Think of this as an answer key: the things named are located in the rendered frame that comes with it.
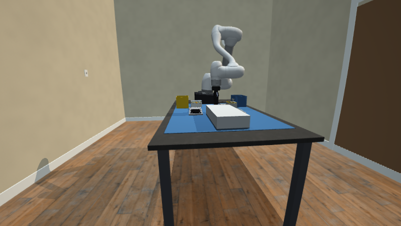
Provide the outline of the dark blue open bin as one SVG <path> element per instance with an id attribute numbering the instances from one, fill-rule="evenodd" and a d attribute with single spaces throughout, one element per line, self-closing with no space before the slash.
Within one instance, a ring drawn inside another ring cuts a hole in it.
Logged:
<path id="1" fill-rule="evenodd" d="M 237 103 L 237 107 L 247 107 L 247 96 L 245 95 L 231 95 L 231 101 Z"/>

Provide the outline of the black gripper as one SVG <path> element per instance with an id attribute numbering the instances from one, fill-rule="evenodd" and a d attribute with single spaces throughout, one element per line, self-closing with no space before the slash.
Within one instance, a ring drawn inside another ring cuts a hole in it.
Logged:
<path id="1" fill-rule="evenodd" d="M 213 101 L 214 101 L 214 105 L 218 105 L 218 100 L 219 100 L 219 93 L 218 91 L 220 91 L 220 86 L 212 86 L 212 91 L 214 91 L 213 93 Z"/>

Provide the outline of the blue flat mat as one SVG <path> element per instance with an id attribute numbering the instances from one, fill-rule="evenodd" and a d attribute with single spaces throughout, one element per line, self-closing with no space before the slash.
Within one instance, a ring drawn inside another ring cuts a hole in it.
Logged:
<path id="1" fill-rule="evenodd" d="M 214 104 L 202 104 L 203 115 L 189 115 L 191 103 L 188 104 L 188 108 L 177 108 L 176 106 L 164 134 L 295 129 L 249 107 L 237 107 L 250 115 L 249 128 L 216 129 L 206 114 L 206 105 Z"/>

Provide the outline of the yellow open-top bin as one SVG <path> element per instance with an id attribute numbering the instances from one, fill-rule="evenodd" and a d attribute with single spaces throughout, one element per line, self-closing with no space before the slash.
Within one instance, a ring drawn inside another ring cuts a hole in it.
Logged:
<path id="1" fill-rule="evenodd" d="M 189 108 L 189 96 L 188 95 L 177 95 L 176 97 L 176 108 L 187 109 Z"/>

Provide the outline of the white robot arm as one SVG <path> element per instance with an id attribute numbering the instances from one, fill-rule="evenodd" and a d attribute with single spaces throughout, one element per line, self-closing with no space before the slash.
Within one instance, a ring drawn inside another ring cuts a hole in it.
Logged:
<path id="1" fill-rule="evenodd" d="M 211 64 L 210 73 L 205 73 L 201 83 L 202 95 L 213 95 L 213 87 L 227 90 L 232 87 L 232 80 L 241 78 L 244 75 L 244 67 L 238 65 L 232 57 L 234 46 L 242 39 L 243 32 L 236 27 L 215 25 L 211 32 L 211 39 L 214 49 L 223 56 L 222 63 L 214 61 Z M 220 45 L 224 40 L 225 48 Z"/>

